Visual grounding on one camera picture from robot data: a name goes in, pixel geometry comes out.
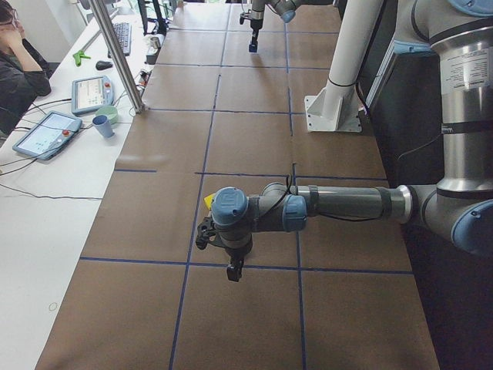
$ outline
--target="yellow tag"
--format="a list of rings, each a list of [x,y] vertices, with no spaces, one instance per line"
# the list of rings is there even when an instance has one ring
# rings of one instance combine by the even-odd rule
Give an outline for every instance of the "yellow tag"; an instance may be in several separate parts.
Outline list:
[[[208,210],[210,210],[210,208],[213,205],[213,199],[214,199],[215,195],[216,195],[216,193],[212,193],[212,194],[208,195],[207,197],[203,198],[203,201],[206,202],[206,207]]]

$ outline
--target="table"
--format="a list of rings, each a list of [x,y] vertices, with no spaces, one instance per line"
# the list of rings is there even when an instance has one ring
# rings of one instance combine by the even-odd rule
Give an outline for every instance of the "table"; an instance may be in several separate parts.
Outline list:
[[[117,15],[113,21],[132,23],[132,53],[127,57],[132,74],[142,68],[149,70],[151,67],[144,64],[148,46],[142,37],[140,17]],[[107,60],[102,35],[86,50],[92,58],[75,66],[72,54],[98,30],[92,20],[50,79],[52,93],[38,98],[35,104],[69,98],[72,80],[90,76],[107,75],[116,98],[123,94],[116,67],[95,69],[98,60]],[[70,113],[71,107],[69,103],[57,103],[42,108]],[[36,195],[102,198],[134,116],[125,96],[118,109],[113,137],[104,139],[94,128],[84,130],[58,156],[0,176],[0,184]],[[25,118],[38,122],[43,116],[34,109]],[[93,117],[82,117],[84,126]],[[31,127],[33,123],[23,120],[18,126]],[[0,164],[24,158],[12,150],[24,134],[16,130],[5,141],[0,148]],[[28,162],[0,166],[0,170],[6,173]],[[100,200],[36,199],[0,187],[0,204],[0,368],[31,369],[45,345]]]
[[[255,234],[240,283],[224,251],[195,247],[222,187],[253,194],[291,170],[298,185],[386,185],[372,135],[307,132],[337,10],[301,7],[286,28],[267,12],[256,55],[241,11],[176,10],[37,370],[438,368],[396,223]]]

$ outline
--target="metal pole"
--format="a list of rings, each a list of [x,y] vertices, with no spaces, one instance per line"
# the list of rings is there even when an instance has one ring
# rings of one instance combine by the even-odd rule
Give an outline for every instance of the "metal pole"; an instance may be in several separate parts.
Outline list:
[[[115,63],[116,70],[122,79],[125,90],[129,95],[133,108],[136,113],[141,113],[144,110],[144,103],[140,98],[139,91],[137,90],[132,73],[130,72],[129,65],[126,62],[123,51],[120,48],[118,39],[116,38],[115,31],[113,30],[113,24],[109,17],[108,11],[103,0],[89,0],[94,18],[98,22],[102,35],[105,38],[106,45],[108,46],[113,62]]]

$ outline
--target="blue tape line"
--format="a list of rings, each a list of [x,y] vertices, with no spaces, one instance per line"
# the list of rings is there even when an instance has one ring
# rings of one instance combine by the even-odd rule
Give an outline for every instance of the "blue tape line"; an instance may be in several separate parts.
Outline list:
[[[243,268],[247,270],[278,270],[278,271],[298,271],[298,267],[290,266],[263,266],[260,264],[245,264]]]
[[[228,23],[230,20],[230,15],[231,15],[231,9],[230,12],[228,13]],[[226,48],[226,37],[224,38],[223,42],[223,56],[224,56],[224,49]],[[216,108],[216,103],[217,103],[217,95],[219,92],[219,86],[220,86],[220,80],[221,80],[221,75],[219,74],[217,76],[217,84],[216,84],[216,95],[214,96],[214,104],[213,108]],[[204,159],[203,159],[203,165],[202,165],[202,172],[205,172],[206,166],[207,166],[207,157],[209,154],[209,148],[210,148],[210,137],[212,136],[212,131],[213,131],[213,123],[214,123],[214,113],[213,111],[211,117],[210,117],[210,126],[209,126],[209,134],[207,136],[207,144],[206,144],[206,152],[204,153]],[[176,354],[176,344],[178,342],[178,334],[179,334],[179,325],[181,322],[181,317],[183,313],[183,300],[185,298],[185,291],[186,291],[186,282],[188,281],[188,272],[189,272],[189,267],[190,267],[190,259],[192,257],[192,247],[193,247],[193,235],[195,232],[195,228],[197,225],[197,217],[199,215],[199,207],[200,207],[200,200],[202,198],[202,190],[203,190],[203,180],[204,180],[204,175],[200,176],[200,185],[199,185],[199,193],[197,195],[197,201],[196,201],[196,206],[195,206],[195,214],[193,216],[193,222],[192,222],[192,232],[190,235],[190,242],[189,242],[189,250],[188,254],[186,257],[186,267],[185,267],[185,274],[183,277],[183,285],[182,285],[182,292],[179,297],[179,306],[178,306],[178,315],[176,316],[176,325],[175,325],[175,333],[173,336],[173,345],[171,349],[171,355],[169,357],[169,370],[173,370],[173,363],[175,361],[175,354]]]
[[[233,64],[223,64],[223,59],[221,59],[220,64],[196,64],[196,63],[156,63],[157,66],[172,66],[172,67],[224,67],[224,68],[251,68],[251,69],[285,69],[282,66],[250,66],[250,65],[233,65]]]
[[[226,29],[175,29],[175,28],[170,28],[170,31],[177,31],[177,32],[238,32],[238,33],[251,33],[252,31],[248,29],[245,26],[245,29],[229,29],[229,25],[227,25]],[[308,34],[308,35],[338,35],[339,32],[307,32],[307,31],[266,31],[262,30],[262,33],[300,33],[300,34]]]
[[[302,267],[306,272],[332,272],[340,274],[383,274],[383,275],[414,275],[412,271],[399,270],[358,270],[350,268],[319,268],[319,267]]]
[[[125,168],[115,168],[115,172],[137,172],[137,173],[157,173],[157,170],[131,170]]]
[[[301,245],[300,233],[296,232],[296,249],[298,260],[298,294],[300,299],[300,331],[301,331],[301,359],[303,370],[307,370],[307,336],[305,332],[305,314],[303,302],[303,276],[301,274]]]
[[[255,113],[255,114],[289,114],[288,112],[261,112],[250,110],[226,110],[226,109],[177,109],[177,108],[148,108],[158,112],[216,112],[216,113]]]
[[[294,135],[294,124],[293,124],[293,110],[291,107],[291,89],[288,86],[287,87],[287,104],[288,104],[288,109],[290,110],[290,135]]]
[[[103,258],[103,257],[80,257],[82,261],[99,261],[99,262],[119,262],[124,264],[164,264],[174,266],[185,266],[186,262],[173,261],[152,261],[152,260],[128,260],[123,258]]]
[[[327,71],[327,72],[330,71],[330,68],[323,68],[323,67],[290,67],[290,69],[315,69],[317,71]]]
[[[245,177],[286,177],[285,174],[258,174],[258,173],[222,173],[222,172],[195,172],[196,175],[207,176],[245,176]]]

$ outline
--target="label sticker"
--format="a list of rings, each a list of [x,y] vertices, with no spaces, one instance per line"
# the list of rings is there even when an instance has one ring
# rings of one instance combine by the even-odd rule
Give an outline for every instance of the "label sticker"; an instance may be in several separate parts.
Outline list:
[[[440,61],[441,94],[491,85],[493,48],[477,50]]]

